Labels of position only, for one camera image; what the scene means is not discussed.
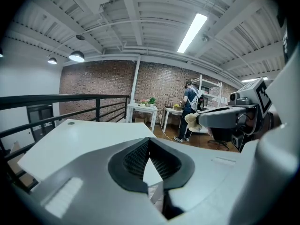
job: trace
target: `person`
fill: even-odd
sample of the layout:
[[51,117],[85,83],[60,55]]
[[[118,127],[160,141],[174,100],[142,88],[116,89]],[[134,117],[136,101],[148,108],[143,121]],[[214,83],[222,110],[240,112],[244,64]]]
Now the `person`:
[[185,139],[187,142],[189,141],[189,137],[191,136],[192,132],[187,129],[188,123],[185,121],[185,117],[191,113],[195,113],[196,111],[192,109],[191,103],[196,96],[196,93],[194,90],[197,91],[197,88],[195,88],[192,85],[191,81],[186,81],[185,85],[185,91],[183,95],[183,100],[181,102],[181,107],[183,108],[183,112],[181,115],[181,125],[180,125],[180,132],[179,136],[174,136],[174,140],[178,141],[179,143],[183,142],[183,139]]

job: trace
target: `fluorescent light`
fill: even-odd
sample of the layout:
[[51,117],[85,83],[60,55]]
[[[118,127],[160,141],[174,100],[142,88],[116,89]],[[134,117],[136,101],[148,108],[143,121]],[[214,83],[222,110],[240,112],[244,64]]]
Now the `fluorescent light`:
[[204,16],[200,13],[196,14],[191,26],[187,31],[187,34],[185,35],[180,47],[178,48],[178,53],[184,53],[186,51],[206,20],[207,16]]
[[259,79],[259,78],[253,78],[253,79],[248,79],[248,80],[242,80],[242,82],[243,82],[243,83],[248,83],[248,82],[255,81],[255,80]]

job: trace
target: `wooden floor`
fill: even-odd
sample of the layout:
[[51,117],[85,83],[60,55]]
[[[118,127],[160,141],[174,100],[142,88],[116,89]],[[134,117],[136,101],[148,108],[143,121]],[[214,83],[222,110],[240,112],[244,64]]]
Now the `wooden floor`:
[[[167,125],[165,134],[170,137],[174,142],[174,136],[178,136],[179,134],[179,129],[178,126],[174,125]],[[156,137],[164,138],[169,140],[162,132],[162,129],[159,125],[155,125],[154,127],[154,135]],[[203,134],[203,133],[192,133],[189,142],[183,140],[184,145],[190,145],[198,148],[206,148],[206,149],[213,149],[213,150],[222,150],[222,151],[227,151],[227,148],[222,146],[222,145],[217,145],[208,142],[209,140],[212,140],[212,137],[209,136],[208,134]],[[235,146],[229,142],[227,144],[229,147],[229,151],[231,152],[238,152],[238,150],[235,148]]]

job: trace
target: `cable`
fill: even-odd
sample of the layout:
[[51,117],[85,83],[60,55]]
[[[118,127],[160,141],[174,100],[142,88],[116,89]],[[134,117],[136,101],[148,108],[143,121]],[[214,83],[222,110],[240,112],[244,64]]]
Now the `cable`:
[[238,117],[238,119],[240,119],[242,116],[246,116],[246,117],[249,118],[250,120],[253,120],[253,119],[254,119],[254,117],[253,117],[253,118],[250,118],[247,114],[242,114],[241,116]]
[[163,134],[167,137],[167,138],[169,138],[165,133],[164,133],[164,131],[163,131],[163,127],[162,127],[162,124],[161,124],[161,121],[162,121],[162,118],[163,118],[163,116],[159,116],[159,124],[160,124],[160,128],[161,128],[161,131],[163,132]]
[[224,43],[223,41],[216,39],[215,37],[211,37],[210,38],[214,39],[217,43],[221,44],[225,49],[227,49],[228,51],[232,52],[233,54],[235,54],[236,56],[238,56],[247,66],[248,68],[253,72],[253,74],[256,74],[256,72],[253,70],[253,68],[250,66],[250,64],[248,64],[239,54],[237,51],[235,51],[235,49],[233,47],[231,47],[229,44]]

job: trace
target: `sneaker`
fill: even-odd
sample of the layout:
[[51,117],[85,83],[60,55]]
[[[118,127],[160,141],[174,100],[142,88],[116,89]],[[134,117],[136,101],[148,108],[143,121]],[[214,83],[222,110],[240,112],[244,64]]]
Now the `sneaker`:
[[181,139],[179,139],[179,137],[175,137],[175,136],[174,136],[174,140],[175,140],[175,141],[177,141],[177,142],[179,142],[179,143],[182,143],[182,141],[183,141],[183,139],[182,139],[182,138],[181,138]]
[[184,138],[184,140],[186,140],[187,142],[189,142],[189,137],[183,137]]

